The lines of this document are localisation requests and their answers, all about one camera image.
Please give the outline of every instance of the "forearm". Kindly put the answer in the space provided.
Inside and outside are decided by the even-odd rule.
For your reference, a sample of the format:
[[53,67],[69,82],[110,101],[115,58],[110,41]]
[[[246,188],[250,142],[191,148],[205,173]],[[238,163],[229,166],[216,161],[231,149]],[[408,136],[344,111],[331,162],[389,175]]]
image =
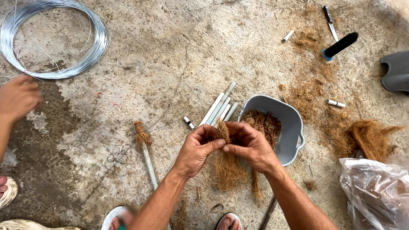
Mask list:
[[128,229],[166,229],[187,180],[171,169]]
[[290,229],[337,230],[336,225],[293,182],[282,166],[266,175]]
[[0,121],[0,163],[3,161],[4,154],[6,152],[7,143],[10,139],[11,123]]

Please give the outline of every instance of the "hand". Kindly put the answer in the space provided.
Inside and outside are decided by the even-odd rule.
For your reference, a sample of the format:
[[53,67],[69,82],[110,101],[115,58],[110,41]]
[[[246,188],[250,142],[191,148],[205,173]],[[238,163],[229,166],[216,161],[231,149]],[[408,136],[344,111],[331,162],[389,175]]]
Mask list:
[[223,139],[216,139],[216,129],[204,124],[189,134],[184,141],[172,169],[187,179],[196,176],[209,154],[225,145]]
[[270,174],[275,168],[282,167],[276,154],[264,134],[244,122],[226,122],[230,139],[234,144],[227,144],[223,152],[243,157],[262,174]]
[[0,119],[10,126],[42,102],[38,83],[28,75],[18,76],[0,88]]

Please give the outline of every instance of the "gray plastic bucket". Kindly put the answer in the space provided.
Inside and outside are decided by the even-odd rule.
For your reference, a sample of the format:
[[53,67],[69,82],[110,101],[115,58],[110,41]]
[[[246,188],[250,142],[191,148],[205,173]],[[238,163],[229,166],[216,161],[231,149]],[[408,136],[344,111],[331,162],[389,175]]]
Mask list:
[[283,166],[291,164],[297,157],[298,150],[304,146],[303,121],[298,111],[282,101],[266,95],[254,95],[244,103],[237,121],[249,109],[271,112],[281,121],[282,130],[276,145],[275,154]]

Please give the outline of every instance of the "coil of wire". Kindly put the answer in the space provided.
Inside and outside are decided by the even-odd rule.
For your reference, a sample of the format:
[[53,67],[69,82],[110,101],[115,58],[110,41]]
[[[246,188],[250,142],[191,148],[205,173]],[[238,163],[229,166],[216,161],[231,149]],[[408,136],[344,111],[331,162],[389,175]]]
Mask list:
[[[58,7],[75,8],[86,13],[94,24],[94,43],[79,62],[66,69],[49,73],[30,72],[20,64],[15,56],[15,49],[13,47],[14,36],[19,27],[33,15]],[[108,49],[110,40],[110,33],[108,36],[101,18],[83,4],[72,0],[40,0],[21,9],[13,8],[3,17],[0,30],[0,51],[7,61],[26,74],[42,79],[63,79],[74,77],[96,64]]]

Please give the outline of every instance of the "knife handle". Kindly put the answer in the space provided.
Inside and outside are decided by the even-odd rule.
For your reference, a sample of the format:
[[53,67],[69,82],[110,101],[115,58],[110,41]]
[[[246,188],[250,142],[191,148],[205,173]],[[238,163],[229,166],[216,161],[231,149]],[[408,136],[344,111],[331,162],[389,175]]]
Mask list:
[[333,22],[332,22],[332,18],[331,18],[331,15],[330,15],[330,8],[328,8],[328,6],[324,6],[324,12],[325,12],[325,16],[326,16],[326,18],[328,20],[328,23],[332,24]]

